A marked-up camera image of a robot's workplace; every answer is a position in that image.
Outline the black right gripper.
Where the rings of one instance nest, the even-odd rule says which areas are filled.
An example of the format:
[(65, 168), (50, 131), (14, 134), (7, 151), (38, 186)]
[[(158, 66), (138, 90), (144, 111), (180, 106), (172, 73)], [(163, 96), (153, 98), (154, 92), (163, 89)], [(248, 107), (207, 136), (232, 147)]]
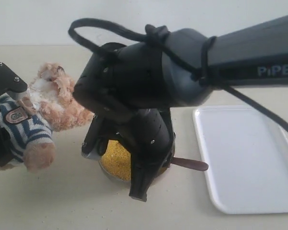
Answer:
[[(140, 110), (128, 123), (118, 124), (105, 118), (109, 127), (108, 147), (99, 165), (111, 178), (131, 182), (129, 196), (147, 200), (153, 181), (170, 165), (175, 152), (175, 133), (169, 109)], [(165, 157), (161, 168), (132, 166), (132, 157), (150, 163)]]

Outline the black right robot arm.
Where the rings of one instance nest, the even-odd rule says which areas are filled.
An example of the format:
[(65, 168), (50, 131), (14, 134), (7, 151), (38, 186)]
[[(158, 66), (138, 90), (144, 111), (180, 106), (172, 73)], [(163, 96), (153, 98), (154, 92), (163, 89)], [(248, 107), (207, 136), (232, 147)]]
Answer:
[(191, 28), (145, 33), (82, 18), (68, 34), (92, 56), (74, 99), (95, 114), (84, 139), (86, 158), (101, 157), (109, 140), (131, 154), (131, 198), (146, 201), (161, 168), (206, 171), (202, 161), (175, 158), (170, 109), (201, 105), (214, 90), (247, 103), (288, 132), (288, 122), (236, 87), (288, 86), (288, 15), (230, 34), (206, 37)]

